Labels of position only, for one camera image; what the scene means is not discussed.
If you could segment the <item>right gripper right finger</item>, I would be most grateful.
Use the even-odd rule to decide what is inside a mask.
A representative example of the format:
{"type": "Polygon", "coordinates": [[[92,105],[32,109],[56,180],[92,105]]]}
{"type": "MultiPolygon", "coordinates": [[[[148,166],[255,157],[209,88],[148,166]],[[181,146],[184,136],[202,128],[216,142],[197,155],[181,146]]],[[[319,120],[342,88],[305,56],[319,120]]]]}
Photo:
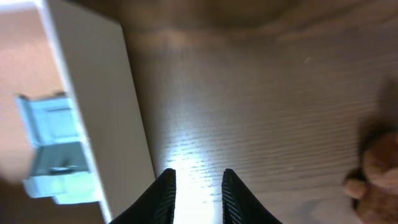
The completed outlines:
{"type": "Polygon", "coordinates": [[[223,173],[221,193],[223,224],[282,224],[232,169],[223,173]]]}

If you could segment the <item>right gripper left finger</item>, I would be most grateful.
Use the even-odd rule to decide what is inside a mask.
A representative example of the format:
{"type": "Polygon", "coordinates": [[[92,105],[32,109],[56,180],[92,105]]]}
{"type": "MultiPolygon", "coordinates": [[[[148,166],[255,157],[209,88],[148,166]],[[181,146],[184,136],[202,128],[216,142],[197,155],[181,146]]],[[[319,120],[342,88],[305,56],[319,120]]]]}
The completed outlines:
{"type": "Polygon", "coordinates": [[[109,224],[172,224],[176,199],[176,171],[168,168],[122,214],[109,224]]]}

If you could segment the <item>grey yellow toy truck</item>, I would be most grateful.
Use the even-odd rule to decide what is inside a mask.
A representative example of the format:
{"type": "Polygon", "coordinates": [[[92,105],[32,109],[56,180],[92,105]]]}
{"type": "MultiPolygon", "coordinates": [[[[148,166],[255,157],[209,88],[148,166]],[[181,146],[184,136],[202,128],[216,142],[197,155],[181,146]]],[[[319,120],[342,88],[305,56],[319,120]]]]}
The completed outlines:
{"type": "Polygon", "coordinates": [[[69,97],[31,100],[19,95],[17,104],[35,151],[29,174],[22,181],[28,196],[50,197],[59,205],[99,202],[69,97]]]}

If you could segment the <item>brown plush toy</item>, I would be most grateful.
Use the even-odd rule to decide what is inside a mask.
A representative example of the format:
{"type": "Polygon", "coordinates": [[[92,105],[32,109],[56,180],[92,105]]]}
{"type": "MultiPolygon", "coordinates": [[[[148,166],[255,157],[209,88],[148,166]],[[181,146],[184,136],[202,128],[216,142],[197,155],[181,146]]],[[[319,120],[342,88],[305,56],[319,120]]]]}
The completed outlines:
{"type": "Polygon", "coordinates": [[[348,178],[347,195],[361,223],[397,224],[397,132],[380,135],[365,145],[359,170],[364,180],[348,178]]]}

